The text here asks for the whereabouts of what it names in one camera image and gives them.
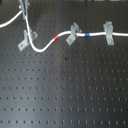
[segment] clamp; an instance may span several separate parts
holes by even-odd
[[[71,26],[71,35],[66,39],[66,42],[71,46],[72,43],[77,39],[76,33],[82,33],[82,30],[79,28],[79,26],[74,22],[74,24]]]
[[[26,20],[25,16],[28,19],[28,8],[30,6],[29,0],[24,0],[24,3],[22,0],[18,0],[18,2],[20,4],[19,9],[22,10],[23,12],[23,19]],[[32,32],[31,28],[29,29],[30,29],[30,35],[31,35],[32,41],[34,41],[38,37],[38,35],[35,31]],[[28,45],[30,45],[28,32],[24,30],[24,40],[20,44],[18,44],[18,48],[20,51],[23,51]]]
[[[113,34],[113,25],[111,21],[105,22],[103,25],[104,31],[106,32],[106,40],[108,45],[114,45],[114,40],[112,37]]]

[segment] white cable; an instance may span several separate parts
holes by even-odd
[[[102,36],[102,35],[106,35],[106,32],[97,32],[97,33],[90,33],[90,36]]]
[[[20,14],[22,13],[22,11],[19,11],[11,20],[9,20],[8,22],[1,24],[0,28],[3,28],[9,24],[11,24],[18,16],[20,16]]]
[[[27,25],[28,37],[29,37],[31,47],[36,52],[39,52],[39,53],[44,52],[55,41],[55,39],[53,38],[43,49],[36,48],[31,39],[30,29],[29,29],[30,27],[29,27],[28,19],[26,16],[25,16],[25,21],[26,21],[26,25]],[[71,34],[71,31],[62,32],[62,33],[58,34],[58,37],[61,37],[66,34]],[[106,32],[97,32],[97,33],[88,33],[88,34],[89,34],[89,36],[101,36],[101,35],[106,35]],[[80,36],[80,37],[84,37],[85,33],[76,33],[76,35]],[[128,34],[125,34],[125,33],[115,33],[115,32],[113,32],[113,35],[114,36],[128,36]]]
[[[116,33],[116,32],[113,32],[112,35],[114,35],[114,36],[128,36],[128,34],[126,34],[126,33]]]

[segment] mounting hardware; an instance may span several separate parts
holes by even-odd
[[[77,39],[76,33],[82,33],[82,30],[79,28],[79,26],[74,22],[74,24],[71,26],[71,35],[66,39],[66,42],[71,46],[72,43]]]
[[[31,32],[32,41],[34,41],[38,37],[38,35],[35,31],[32,32],[31,29],[30,32]],[[23,51],[28,45],[30,45],[28,33],[26,30],[24,30],[24,40],[20,44],[18,44],[18,48],[20,51]]]
[[[20,4],[19,9],[22,10],[22,12],[23,12],[24,20],[25,20],[25,16],[27,16],[27,18],[28,18],[28,7],[30,6],[30,3],[28,1],[29,0],[24,0],[25,3],[23,3],[22,0],[18,0],[18,2]],[[30,34],[31,34],[32,41],[34,41],[38,37],[37,33],[35,31],[32,32],[31,29],[30,29]],[[18,44],[18,48],[20,51],[23,51],[29,44],[30,44],[30,42],[29,42],[28,33],[26,30],[24,30],[24,40],[20,44]]]
[[[105,22],[103,27],[104,27],[104,31],[106,32],[107,44],[108,45],[114,45],[114,40],[113,40],[113,37],[112,37],[112,33],[113,33],[112,22],[111,21]]]

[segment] black perforated surface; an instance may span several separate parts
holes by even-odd
[[[126,2],[44,2],[31,0],[29,22],[42,48],[75,21],[83,32],[128,32]],[[0,23],[18,12],[18,2],[0,5]],[[17,45],[26,29],[22,16],[0,29],[0,128],[128,127],[128,38],[61,37],[44,53]]]

